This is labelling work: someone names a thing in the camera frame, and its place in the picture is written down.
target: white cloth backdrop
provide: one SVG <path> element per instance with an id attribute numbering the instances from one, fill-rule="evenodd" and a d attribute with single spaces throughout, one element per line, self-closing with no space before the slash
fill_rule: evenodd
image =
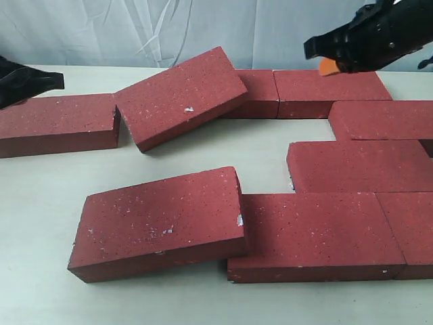
<path id="1" fill-rule="evenodd" d="M 222 45 L 237 68 L 315 68 L 304 41 L 371 2 L 0 0 L 0 55 L 23 64 L 169 67 Z M 432 53 L 427 46 L 387 70 L 416 70 Z"/>

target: table surface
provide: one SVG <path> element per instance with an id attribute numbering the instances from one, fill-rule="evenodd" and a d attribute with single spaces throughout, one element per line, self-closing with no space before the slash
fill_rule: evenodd
<path id="1" fill-rule="evenodd" d="M 37 66 L 45 95 L 115 92 L 162 69 Z M 433 74 L 380 72 L 396 100 L 433 100 Z M 334 140 L 325 120 L 219 120 L 141 154 L 120 148 L 0 160 L 0 324 L 433 324 L 433 281 L 232 284 L 221 262 L 99 284 L 66 270 L 87 195 L 234 166 L 244 193 L 291 192 L 290 142 Z"/>

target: white table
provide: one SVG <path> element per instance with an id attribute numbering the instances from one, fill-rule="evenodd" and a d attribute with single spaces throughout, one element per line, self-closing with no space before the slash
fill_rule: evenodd
<path id="1" fill-rule="evenodd" d="M 40 66 L 66 90 L 113 92 L 154 68 Z M 396 100 L 433 100 L 433 74 L 382 72 Z M 245 193 L 290 192 L 288 144 L 327 121 L 215 121 L 141 154 L 120 148 L 0 160 L 0 324 L 433 324 L 433 281 L 232 284 L 218 263 L 84 284 L 66 270 L 87 195 L 233 165 Z"/>

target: brick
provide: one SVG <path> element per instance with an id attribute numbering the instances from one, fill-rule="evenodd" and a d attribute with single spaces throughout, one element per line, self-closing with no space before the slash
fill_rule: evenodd
<path id="1" fill-rule="evenodd" d="M 375 72 L 321 77 L 316 70 L 274 71 L 278 118 L 328 118 L 340 100 L 392 100 Z"/>
<path id="2" fill-rule="evenodd" d="M 0 158 L 117 148 L 113 95 L 32 98 L 0 110 Z"/>
<path id="3" fill-rule="evenodd" d="M 337 140 L 419 140 L 433 156 L 433 101 L 336 102 L 329 122 Z"/>
<path id="4" fill-rule="evenodd" d="M 279 96 L 272 70 L 237 70 L 248 90 L 245 104 L 223 118 L 277 118 Z"/>
<path id="5" fill-rule="evenodd" d="M 234 282 L 388 280 L 405 260 L 380 204 L 364 194 L 243 195 L 247 257 Z"/>
<path id="6" fill-rule="evenodd" d="M 407 267 L 399 280 L 433 278 L 433 193 L 383 193 L 378 198 Z"/>
<path id="7" fill-rule="evenodd" d="M 221 47 L 116 93 L 135 143 L 146 152 L 242 105 L 247 90 Z"/>
<path id="8" fill-rule="evenodd" d="M 288 166 L 297 193 L 433 192 L 433 162 L 415 140 L 296 142 Z"/>
<path id="9" fill-rule="evenodd" d="M 244 255 L 240 191 L 226 167 L 91 195 L 68 269 L 98 282 Z"/>

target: orange object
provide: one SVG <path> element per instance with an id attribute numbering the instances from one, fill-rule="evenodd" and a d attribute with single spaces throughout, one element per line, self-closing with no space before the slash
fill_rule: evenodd
<path id="1" fill-rule="evenodd" d="M 319 64 L 319 72 L 321 76 L 330 76 L 333 74 L 341 73 L 334 60 L 323 58 Z"/>

